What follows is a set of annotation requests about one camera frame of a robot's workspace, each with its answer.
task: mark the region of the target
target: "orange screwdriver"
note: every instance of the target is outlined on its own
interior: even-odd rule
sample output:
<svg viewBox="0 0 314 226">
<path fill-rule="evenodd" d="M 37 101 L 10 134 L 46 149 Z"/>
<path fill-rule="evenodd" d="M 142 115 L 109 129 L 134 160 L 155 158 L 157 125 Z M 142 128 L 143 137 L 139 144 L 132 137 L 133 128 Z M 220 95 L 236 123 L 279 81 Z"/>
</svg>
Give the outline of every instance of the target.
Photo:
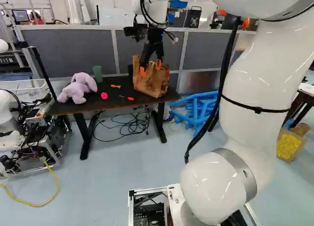
<svg viewBox="0 0 314 226">
<path fill-rule="evenodd" d="M 125 99 L 128 99 L 129 101 L 134 101 L 134 98 L 133 98 L 133 97 L 124 97 L 124 96 L 121 96 L 121 95 L 119 95 L 119 97 L 123 97 L 123 98 L 125 98 Z"/>
<path fill-rule="evenodd" d="M 111 85 L 111 87 L 121 88 L 121 85 Z"/>
</svg>

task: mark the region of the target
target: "purple stuffed bunny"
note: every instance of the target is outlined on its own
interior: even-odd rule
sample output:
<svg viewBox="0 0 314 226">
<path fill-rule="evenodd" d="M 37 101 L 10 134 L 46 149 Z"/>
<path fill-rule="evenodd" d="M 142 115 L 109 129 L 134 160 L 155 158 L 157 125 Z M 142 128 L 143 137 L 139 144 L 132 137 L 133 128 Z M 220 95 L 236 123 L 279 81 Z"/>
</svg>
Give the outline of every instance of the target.
<svg viewBox="0 0 314 226">
<path fill-rule="evenodd" d="M 97 92 L 97 84 L 95 80 L 86 73 L 77 73 L 74 74 L 71 79 L 71 84 L 66 86 L 57 100 L 61 103 L 66 103 L 70 97 L 75 104 L 82 104 L 86 102 L 86 99 L 83 97 L 86 92 Z"/>
</svg>

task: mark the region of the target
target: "table leg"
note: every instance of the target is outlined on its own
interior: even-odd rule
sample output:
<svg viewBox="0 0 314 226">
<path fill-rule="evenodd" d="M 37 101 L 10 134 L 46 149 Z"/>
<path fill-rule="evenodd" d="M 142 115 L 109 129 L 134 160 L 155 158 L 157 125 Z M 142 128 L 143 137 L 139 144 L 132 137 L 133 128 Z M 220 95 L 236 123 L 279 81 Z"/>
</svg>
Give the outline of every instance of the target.
<svg viewBox="0 0 314 226">
<path fill-rule="evenodd" d="M 82 113 L 73 114 L 73 116 L 78 124 L 78 129 L 83 137 L 83 146 L 79 158 L 81 160 L 86 160 L 88 157 L 88 151 L 92 139 L 92 132 L 94 131 L 97 117 L 93 116 L 93 118 L 90 120 L 89 126 L 87 127 L 84 115 Z"/>
<path fill-rule="evenodd" d="M 297 126 L 297 124 L 303 119 L 303 117 L 307 114 L 307 112 L 309 112 L 311 108 L 312 106 L 307 104 L 305 108 L 301 111 L 300 115 L 294 120 L 294 122 L 291 125 L 291 128 Z"/>
<path fill-rule="evenodd" d="M 300 109 L 303 107 L 303 99 L 302 99 L 302 93 L 300 92 L 298 94 L 298 96 L 295 98 L 295 100 L 293 101 L 293 103 L 291 104 L 291 108 L 288 111 L 288 114 L 284 120 L 283 126 L 286 124 L 286 122 L 288 120 L 290 120 L 291 118 L 293 118 L 294 115 L 296 115 Z"/>
<path fill-rule="evenodd" d="M 163 103 L 158 103 L 158 112 L 152 111 L 152 117 L 154 119 L 157 131 L 158 131 L 158 134 L 162 143 L 167 142 L 167 138 L 162 127 L 164 110 L 165 110 L 165 103 L 163 102 Z"/>
</svg>

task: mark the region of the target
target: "orange object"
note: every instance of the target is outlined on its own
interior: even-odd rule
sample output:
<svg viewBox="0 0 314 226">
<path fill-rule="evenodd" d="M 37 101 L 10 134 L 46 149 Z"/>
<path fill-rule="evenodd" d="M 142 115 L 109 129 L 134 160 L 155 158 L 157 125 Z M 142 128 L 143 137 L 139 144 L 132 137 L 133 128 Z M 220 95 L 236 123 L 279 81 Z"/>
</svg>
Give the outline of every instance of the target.
<svg viewBox="0 0 314 226">
<path fill-rule="evenodd" d="M 245 18 L 243 20 L 243 24 L 241 25 L 241 29 L 248 28 L 250 26 L 250 18 Z"/>
<path fill-rule="evenodd" d="M 121 95 L 119 95 L 119 97 L 126 98 L 126 99 L 128 99 L 129 101 L 134 101 L 134 98 L 133 98 L 133 97 L 124 97 L 124 96 L 121 96 Z"/>
<path fill-rule="evenodd" d="M 111 87 L 121 88 L 121 85 L 111 85 Z"/>
<path fill-rule="evenodd" d="M 146 77 L 146 74 L 147 74 L 147 73 L 146 73 L 144 67 L 142 67 L 142 66 L 139 67 L 139 74 L 140 74 L 141 76 L 143 76 L 143 77 Z"/>
<path fill-rule="evenodd" d="M 161 60 L 160 60 L 160 59 L 157 59 L 157 64 L 156 64 L 156 69 L 157 69 L 157 70 L 160 70 L 161 64 L 162 64 Z"/>
<path fill-rule="evenodd" d="M 227 12 L 224 9 L 222 9 L 222 8 L 218 9 L 218 12 L 219 12 L 219 15 L 222 15 L 222 16 L 226 16 L 227 15 Z"/>
</svg>

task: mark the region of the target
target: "black table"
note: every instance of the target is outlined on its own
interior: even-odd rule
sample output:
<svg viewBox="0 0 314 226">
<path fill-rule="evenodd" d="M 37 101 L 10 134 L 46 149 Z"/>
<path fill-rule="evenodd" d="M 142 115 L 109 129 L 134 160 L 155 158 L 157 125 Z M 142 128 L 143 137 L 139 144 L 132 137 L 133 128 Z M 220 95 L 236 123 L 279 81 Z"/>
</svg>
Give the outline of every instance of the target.
<svg viewBox="0 0 314 226">
<path fill-rule="evenodd" d="M 291 125 L 291 128 L 297 126 L 297 124 L 303 119 L 303 117 L 309 112 L 309 110 L 314 106 L 314 96 L 312 94 L 306 93 L 302 90 L 298 90 L 299 94 L 293 101 L 291 108 L 285 118 L 284 124 L 291 118 L 296 117 Z"/>
<path fill-rule="evenodd" d="M 111 87 L 110 85 L 121 85 L 121 88 Z M 102 92 L 108 94 L 107 99 L 104 100 L 101 98 Z M 132 102 L 123 97 L 119 97 L 119 95 L 133 97 L 134 101 Z M 80 154 L 81 160 L 86 160 L 88 157 L 92 133 L 97 120 L 97 117 L 93 116 L 87 127 L 83 113 L 158 103 L 158 112 L 152 111 L 152 117 L 161 142 L 166 143 L 167 138 L 162 127 L 165 102 L 177 101 L 181 98 L 178 93 L 170 87 L 168 88 L 168 92 L 158 99 L 145 95 L 133 89 L 133 83 L 127 76 L 103 78 L 103 82 L 98 84 L 97 93 L 88 93 L 84 97 L 87 99 L 84 104 L 76 105 L 70 99 L 67 103 L 55 102 L 49 111 L 50 115 L 73 114 L 83 137 L 83 146 Z"/>
</svg>

